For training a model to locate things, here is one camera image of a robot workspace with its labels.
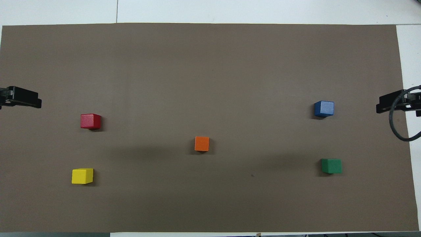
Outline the green block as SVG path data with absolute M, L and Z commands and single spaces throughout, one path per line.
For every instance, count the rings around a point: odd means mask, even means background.
M 321 159 L 321 169 L 327 174 L 340 174 L 342 173 L 342 160 Z

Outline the brown table mat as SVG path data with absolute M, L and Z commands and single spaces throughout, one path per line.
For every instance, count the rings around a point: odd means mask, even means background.
M 4 26 L 7 86 L 42 108 L 0 111 L 0 232 L 419 229 L 409 144 L 376 113 L 403 88 L 394 25 Z

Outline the orange block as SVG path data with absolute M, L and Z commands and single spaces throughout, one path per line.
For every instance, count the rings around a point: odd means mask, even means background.
M 209 137 L 196 136 L 194 139 L 194 150 L 198 152 L 208 152 L 210 147 Z

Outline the red block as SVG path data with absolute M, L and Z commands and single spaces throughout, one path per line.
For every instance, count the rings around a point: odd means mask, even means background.
M 80 128 L 88 130 L 101 129 L 101 116 L 98 114 L 81 114 Z

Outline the blue block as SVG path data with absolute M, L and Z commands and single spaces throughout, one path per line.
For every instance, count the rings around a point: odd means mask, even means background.
M 314 115 L 320 118 L 333 116 L 335 103 L 333 101 L 318 101 L 314 103 Z

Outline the yellow block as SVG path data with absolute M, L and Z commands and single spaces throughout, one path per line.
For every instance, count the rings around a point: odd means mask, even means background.
M 93 183 L 93 168 L 78 168 L 72 170 L 71 184 L 89 184 Z

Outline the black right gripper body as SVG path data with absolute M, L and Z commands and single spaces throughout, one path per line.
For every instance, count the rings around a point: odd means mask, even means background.
M 421 92 L 409 93 L 409 111 L 415 111 L 417 117 L 421 117 Z

